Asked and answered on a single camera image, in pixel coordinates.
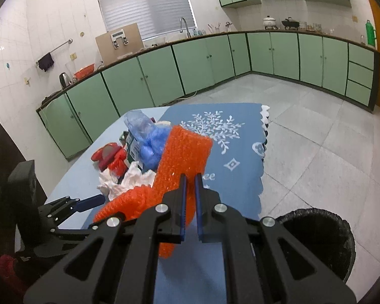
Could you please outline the red paper cup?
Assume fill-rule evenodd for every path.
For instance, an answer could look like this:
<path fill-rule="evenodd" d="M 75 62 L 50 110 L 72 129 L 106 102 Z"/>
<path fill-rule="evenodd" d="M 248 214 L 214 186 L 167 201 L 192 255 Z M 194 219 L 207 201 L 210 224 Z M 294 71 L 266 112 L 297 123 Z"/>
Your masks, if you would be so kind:
<path fill-rule="evenodd" d="M 122 150 L 122 147 L 116 143 L 108 143 L 100 147 L 92 156 L 91 161 L 97 163 L 98 169 L 103 172 L 108 165 L 114 161 L 116 154 Z"/>

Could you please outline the white tissue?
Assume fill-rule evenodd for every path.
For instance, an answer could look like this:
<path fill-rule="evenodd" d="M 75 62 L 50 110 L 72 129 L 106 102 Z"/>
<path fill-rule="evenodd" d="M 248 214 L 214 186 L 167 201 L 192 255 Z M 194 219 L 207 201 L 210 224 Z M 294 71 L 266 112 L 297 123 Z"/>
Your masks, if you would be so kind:
<path fill-rule="evenodd" d="M 121 194 L 135 187 L 142 185 L 151 187 L 154 183 L 156 173 L 151 169 L 143 172 L 142 169 L 139 168 L 139 165 L 140 163 L 138 161 L 132 162 L 121 182 L 118 181 L 116 174 L 107 168 L 99 173 L 99 185 L 97 189 L 106 196 L 109 201 L 113 201 Z"/>

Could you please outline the green printed carton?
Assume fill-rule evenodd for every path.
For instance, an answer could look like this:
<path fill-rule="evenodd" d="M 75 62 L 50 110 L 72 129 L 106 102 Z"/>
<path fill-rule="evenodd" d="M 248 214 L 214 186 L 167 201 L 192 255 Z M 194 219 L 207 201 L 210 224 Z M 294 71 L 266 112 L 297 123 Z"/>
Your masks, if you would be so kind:
<path fill-rule="evenodd" d="M 124 131 L 120 137 L 121 143 L 124 143 L 124 149 L 127 152 L 126 165 L 130 166 L 131 163 L 137 162 L 138 168 L 143 169 L 143 162 L 140 158 L 140 144 L 134 138 L 130 131 Z"/>

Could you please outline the blue plastic bag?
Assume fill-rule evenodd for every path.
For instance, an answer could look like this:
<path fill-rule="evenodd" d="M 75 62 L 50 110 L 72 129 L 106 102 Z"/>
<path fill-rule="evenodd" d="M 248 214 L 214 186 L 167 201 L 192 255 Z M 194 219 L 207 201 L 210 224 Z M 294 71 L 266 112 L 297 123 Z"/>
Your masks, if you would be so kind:
<path fill-rule="evenodd" d="M 163 155 L 167 138 L 171 132 L 171 122 L 155 122 L 141 110 L 131 110 L 123 116 L 123 121 L 140 144 L 142 171 L 156 172 Z"/>

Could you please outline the orange foam net sleeve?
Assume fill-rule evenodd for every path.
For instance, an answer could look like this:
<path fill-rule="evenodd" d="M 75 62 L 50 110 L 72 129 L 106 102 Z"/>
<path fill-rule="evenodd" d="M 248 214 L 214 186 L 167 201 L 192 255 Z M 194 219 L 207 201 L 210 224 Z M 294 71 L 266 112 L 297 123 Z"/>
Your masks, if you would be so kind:
<path fill-rule="evenodd" d="M 152 189 L 154 195 L 149 207 L 162 202 L 163 195 L 178 188 L 180 176 L 186 176 L 186 217 L 189 226 L 196 212 L 195 177 L 203 174 L 207 159 L 213 147 L 213 140 L 173 126 L 161 157 Z"/>

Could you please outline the red plastic bag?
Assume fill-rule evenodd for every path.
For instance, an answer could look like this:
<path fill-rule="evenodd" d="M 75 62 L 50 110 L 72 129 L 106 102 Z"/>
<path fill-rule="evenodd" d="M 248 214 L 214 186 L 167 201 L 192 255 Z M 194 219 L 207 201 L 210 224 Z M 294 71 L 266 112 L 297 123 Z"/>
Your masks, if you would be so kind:
<path fill-rule="evenodd" d="M 128 166 L 125 164 L 125 160 L 127 158 L 127 152 L 124 148 L 121 148 L 114 157 L 114 160 L 108 165 L 109 172 L 117 177 L 122 177 L 127 169 Z"/>

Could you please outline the black trash bin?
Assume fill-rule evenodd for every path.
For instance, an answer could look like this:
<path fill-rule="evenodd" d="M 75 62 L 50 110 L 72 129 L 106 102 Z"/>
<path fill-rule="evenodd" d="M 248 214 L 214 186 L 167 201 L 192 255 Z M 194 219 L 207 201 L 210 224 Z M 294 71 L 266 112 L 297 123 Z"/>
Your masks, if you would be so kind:
<path fill-rule="evenodd" d="M 347 282 L 356 260 L 355 240 L 348 221 L 318 208 L 297 209 L 276 221 Z"/>

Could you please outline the green lower kitchen cabinets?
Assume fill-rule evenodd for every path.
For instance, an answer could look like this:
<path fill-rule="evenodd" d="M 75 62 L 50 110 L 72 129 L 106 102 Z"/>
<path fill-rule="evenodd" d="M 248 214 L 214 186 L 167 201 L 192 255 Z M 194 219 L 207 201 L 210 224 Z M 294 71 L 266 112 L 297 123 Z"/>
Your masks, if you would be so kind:
<path fill-rule="evenodd" d="M 102 67 L 44 100 L 37 115 L 71 159 L 129 110 L 163 106 L 249 73 L 312 86 L 372 111 L 380 53 L 349 40 L 297 31 L 199 36 Z"/>

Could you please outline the steel electric kettle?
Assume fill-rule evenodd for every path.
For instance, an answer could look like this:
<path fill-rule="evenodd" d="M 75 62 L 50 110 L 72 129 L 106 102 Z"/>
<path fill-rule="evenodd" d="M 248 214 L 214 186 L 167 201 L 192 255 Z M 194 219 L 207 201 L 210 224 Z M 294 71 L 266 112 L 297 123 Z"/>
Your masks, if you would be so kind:
<path fill-rule="evenodd" d="M 60 73 L 59 79 L 63 89 L 67 88 L 72 83 L 72 80 L 66 72 Z"/>

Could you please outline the orange plastic basin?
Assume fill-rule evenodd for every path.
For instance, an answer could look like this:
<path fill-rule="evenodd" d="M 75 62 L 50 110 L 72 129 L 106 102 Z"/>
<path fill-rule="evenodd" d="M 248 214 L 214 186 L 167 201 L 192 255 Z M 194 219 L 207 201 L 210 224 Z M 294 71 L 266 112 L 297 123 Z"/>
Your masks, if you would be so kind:
<path fill-rule="evenodd" d="M 80 69 L 79 71 L 77 71 L 75 74 L 74 74 L 74 78 L 77 80 L 77 81 L 80 81 L 86 77 L 88 77 L 90 74 L 92 74 L 94 72 L 94 64 L 90 64 L 82 69 Z"/>

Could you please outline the brown cardboard box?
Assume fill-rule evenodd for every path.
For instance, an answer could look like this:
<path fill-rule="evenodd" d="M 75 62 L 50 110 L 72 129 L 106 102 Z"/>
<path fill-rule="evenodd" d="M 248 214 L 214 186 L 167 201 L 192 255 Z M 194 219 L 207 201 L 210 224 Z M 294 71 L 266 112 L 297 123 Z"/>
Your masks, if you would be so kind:
<path fill-rule="evenodd" d="M 144 48 L 136 23 L 106 32 L 95 40 L 104 65 L 124 59 Z"/>

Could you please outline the chrome sink faucet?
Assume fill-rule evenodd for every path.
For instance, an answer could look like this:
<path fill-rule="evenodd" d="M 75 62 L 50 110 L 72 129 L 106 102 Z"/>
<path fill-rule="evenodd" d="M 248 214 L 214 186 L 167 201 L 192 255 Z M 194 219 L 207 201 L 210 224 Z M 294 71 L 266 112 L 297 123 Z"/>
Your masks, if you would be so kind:
<path fill-rule="evenodd" d="M 180 33 L 186 33 L 186 37 L 188 39 L 191 38 L 191 34 L 190 34 L 190 31 L 189 31 L 189 26 L 186 22 L 186 19 L 184 17 L 181 17 L 180 18 L 180 29 L 179 29 Z"/>

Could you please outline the window with white blinds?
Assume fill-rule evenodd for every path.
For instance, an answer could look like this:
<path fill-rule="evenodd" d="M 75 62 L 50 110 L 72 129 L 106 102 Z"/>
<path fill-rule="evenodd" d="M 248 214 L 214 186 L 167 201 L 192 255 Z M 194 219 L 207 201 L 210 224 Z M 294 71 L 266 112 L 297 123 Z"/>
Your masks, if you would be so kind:
<path fill-rule="evenodd" d="M 98 0 L 108 32 L 136 23 L 142 39 L 180 29 L 184 17 L 190 29 L 196 22 L 189 0 Z"/>

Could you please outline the white cooking pot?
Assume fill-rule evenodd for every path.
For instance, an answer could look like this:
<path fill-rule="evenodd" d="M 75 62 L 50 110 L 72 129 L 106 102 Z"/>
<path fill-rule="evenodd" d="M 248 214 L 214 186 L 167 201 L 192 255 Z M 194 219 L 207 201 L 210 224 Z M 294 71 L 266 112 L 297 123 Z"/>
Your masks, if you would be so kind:
<path fill-rule="evenodd" d="M 278 27 L 277 27 L 276 19 L 271 16 L 265 17 L 263 19 L 263 28 L 265 30 L 277 30 Z"/>

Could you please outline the black wok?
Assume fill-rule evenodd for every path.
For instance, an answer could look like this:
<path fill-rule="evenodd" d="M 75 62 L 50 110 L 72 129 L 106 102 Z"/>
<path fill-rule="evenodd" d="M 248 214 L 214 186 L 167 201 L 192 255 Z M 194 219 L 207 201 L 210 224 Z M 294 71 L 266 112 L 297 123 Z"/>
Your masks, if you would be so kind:
<path fill-rule="evenodd" d="M 300 23 L 291 17 L 285 18 L 281 21 L 285 30 L 298 30 Z"/>

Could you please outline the green thermos bottle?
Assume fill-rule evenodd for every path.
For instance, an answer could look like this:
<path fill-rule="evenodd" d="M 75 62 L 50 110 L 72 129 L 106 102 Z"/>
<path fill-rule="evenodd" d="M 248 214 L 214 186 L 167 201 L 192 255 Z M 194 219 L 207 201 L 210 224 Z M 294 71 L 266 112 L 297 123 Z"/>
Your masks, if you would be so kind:
<path fill-rule="evenodd" d="M 367 44 L 375 47 L 375 30 L 370 20 L 367 20 L 365 29 L 367 34 Z"/>

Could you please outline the dark cloth on rail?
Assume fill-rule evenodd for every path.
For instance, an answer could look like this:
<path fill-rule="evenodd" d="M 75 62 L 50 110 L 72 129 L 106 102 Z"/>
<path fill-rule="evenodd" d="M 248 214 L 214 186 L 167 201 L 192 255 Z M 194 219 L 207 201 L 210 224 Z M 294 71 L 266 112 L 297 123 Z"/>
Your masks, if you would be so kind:
<path fill-rule="evenodd" d="M 42 56 L 37 62 L 37 65 L 41 70 L 47 72 L 54 65 L 54 60 L 51 53 L 48 52 L 47 54 Z"/>

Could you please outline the metal towel rail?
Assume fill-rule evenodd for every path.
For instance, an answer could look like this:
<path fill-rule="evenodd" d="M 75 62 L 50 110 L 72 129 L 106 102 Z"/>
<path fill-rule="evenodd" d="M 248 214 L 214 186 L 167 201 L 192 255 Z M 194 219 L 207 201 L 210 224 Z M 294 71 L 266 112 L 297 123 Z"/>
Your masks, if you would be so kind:
<path fill-rule="evenodd" d="M 71 45 L 72 43 L 73 43 L 73 39 L 70 38 L 70 39 L 68 39 L 67 41 L 63 42 L 62 44 L 60 44 L 60 45 L 56 46 L 55 48 L 53 48 L 52 50 L 50 50 L 48 53 L 53 53 L 54 51 L 60 49 L 61 47 L 65 46 L 65 45 Z M 37 66 L 39 65 L 39 62 L 41 61 L 41 59 L 42 59 L 43 57 L 45 57 L 45 55 L 43 55 L 39 60 L 37 60 L 37 61 L 35 62 L 35 64 L 36 64 Z"/>

